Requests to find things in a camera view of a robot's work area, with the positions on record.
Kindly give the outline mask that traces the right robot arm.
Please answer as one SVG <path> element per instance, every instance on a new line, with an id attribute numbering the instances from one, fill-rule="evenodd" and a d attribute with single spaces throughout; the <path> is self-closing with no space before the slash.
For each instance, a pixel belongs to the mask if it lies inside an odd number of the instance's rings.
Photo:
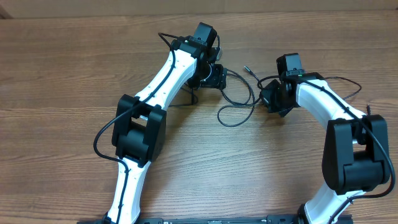
<path id="1" fill-rule="evenodd" d="M 352 223 L 343 211 L 355 200 L 392 192 L 396 173 L 389 157 L 386 120 L 355 109 L 317 72 L 307 73 L 298 53 L 276 60 L 278 74 L 258 87 L 269 113 L 286 116 L 304 108 L 325 128 L 323 185 L 295 215 L 269 215 L 276 223 Z"/>

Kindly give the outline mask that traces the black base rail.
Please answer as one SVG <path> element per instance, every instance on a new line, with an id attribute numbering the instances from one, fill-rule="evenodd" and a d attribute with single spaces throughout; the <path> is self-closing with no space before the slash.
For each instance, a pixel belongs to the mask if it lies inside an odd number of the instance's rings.
<path id="1" fill-rule="evenodd" d="M 139 218 L 135 224 L 299 224 L 298 215 L 268 215 L 266 217 L 240 217 L 240 218 L 188 218 L 168 219 Z"/>

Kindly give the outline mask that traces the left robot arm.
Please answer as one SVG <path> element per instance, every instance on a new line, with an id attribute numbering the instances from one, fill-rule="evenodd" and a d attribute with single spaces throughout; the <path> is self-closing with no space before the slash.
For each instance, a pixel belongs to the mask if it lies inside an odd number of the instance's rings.
<path id="1" fill-rule="evenodd" d="M 111 143 L 118 179 L 111 208 L 102 223 L 136 223 L 147 171 L 165 142 L 167 109 L 179 89 L 226 87 L 226 69 L 218 64 L 217 31 L 199 23 L 193 35 L 173 37 L 167 61 L 154 79 L 135 96 L 123 95 L 117 106 Z"/>

